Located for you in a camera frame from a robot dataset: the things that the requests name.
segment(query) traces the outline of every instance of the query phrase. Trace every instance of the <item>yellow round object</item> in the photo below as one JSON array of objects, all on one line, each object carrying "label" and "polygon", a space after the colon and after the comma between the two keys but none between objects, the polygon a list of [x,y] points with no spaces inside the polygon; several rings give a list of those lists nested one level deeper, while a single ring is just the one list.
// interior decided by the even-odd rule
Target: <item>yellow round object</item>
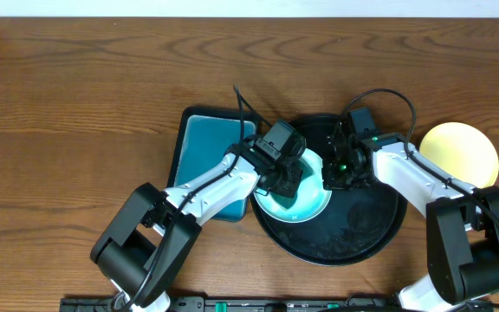
[{"label": "yellow round object", "polygon": [[483,188],[496,182],[499,171],[496,149],[482,132],[460,122],[430,130],[419,151],[452,176]]}]

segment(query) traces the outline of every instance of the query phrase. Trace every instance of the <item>black plate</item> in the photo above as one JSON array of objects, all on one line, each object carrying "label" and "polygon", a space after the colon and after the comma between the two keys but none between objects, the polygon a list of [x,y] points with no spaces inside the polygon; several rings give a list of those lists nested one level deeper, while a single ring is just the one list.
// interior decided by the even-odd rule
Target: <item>black plate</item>
[{"label": "black plate", "polygon": [[[307,140],[308,148],[325,158],[332,153],[327,136],[338,116],[313,115],[290,124]],[[347,265],[379,252],[401,226],[407,201],[390,186],[376,183],[351,191],[333,191],[327,207],[315,218],[289,224],[251,204],[257,220],[281,248],[301,260],[321,265]]]}]

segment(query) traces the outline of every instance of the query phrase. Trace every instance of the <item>wood grain surface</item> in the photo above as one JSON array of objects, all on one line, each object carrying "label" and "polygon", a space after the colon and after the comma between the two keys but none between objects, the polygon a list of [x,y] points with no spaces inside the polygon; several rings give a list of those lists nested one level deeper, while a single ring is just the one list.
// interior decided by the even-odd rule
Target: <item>wood grain surface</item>
[{"label": "wood grain surface", "polygon": [[[182,111],[236,108],[233,83],[271,120],[394,88],[417,107],[415,143],[461,121],[499,154],[499,20],[0,18],[0,311],[112,295],[95,240],[135,187],[165,187]],[[363,102],[386,131],[410,126],[389,94]],[[205,225],[172,293],[390,294],[426,272],[411,207],[386,248],[347,267],[288,255],[249,209]]]}]

